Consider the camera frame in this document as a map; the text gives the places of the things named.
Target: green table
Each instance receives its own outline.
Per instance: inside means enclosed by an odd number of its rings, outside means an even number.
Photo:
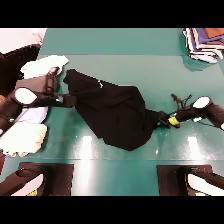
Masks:
[[[190,59],[182,29],[48,29],[39,58],[64,54],[66,70],[119,85],[137,86],[146,106],[172,112],[170,94],[202,95],[224,106],[223,62],[208,65]],[[74,108],[52,108],[40,151],[8,158],[0,181],[21,161],[74,163],[72,195],[158,195],[157,164],[206,164],[224,175],[223,132],[186,122],[181,129],[157,129],[139,149],[128,152],[97,139]]]

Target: white floor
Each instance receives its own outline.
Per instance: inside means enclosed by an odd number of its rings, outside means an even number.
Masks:
[[[0,28],[0,52],[9,51],[40,43],[47,28]]]

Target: stack of folded clothes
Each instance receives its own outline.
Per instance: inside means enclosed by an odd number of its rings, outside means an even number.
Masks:
[[[224,28],[186,28],[183,33],[191,58],[209,63],[223,59]]]

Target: black cloth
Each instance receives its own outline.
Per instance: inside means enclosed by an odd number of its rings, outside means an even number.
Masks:
[[[99,81],[75,69],[67,71],[64,82],[77,97],[76,110],[106,144],[134,150],[150,139],[158,113],[145,109],[137,87]]]

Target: table surface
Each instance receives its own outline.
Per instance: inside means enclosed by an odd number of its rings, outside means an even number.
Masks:
[[[134,85],[146,107],[172,112],[170,94],[190,102],[208,95],[224,106],[224,64],[207,64],[187,56],[183,29],[51,29],[39,58],[65,55],[66,70],[118,85]],[[223,132],[191,121],[176,129],[156,129],[142,147],[128,152],[97,139],[74,108],[52,108],[42,148],[26,158],[7,158],[0,181],[19,162],[74,163],[72,195],[158,195],[158,164],[211,164],[224,175]]]

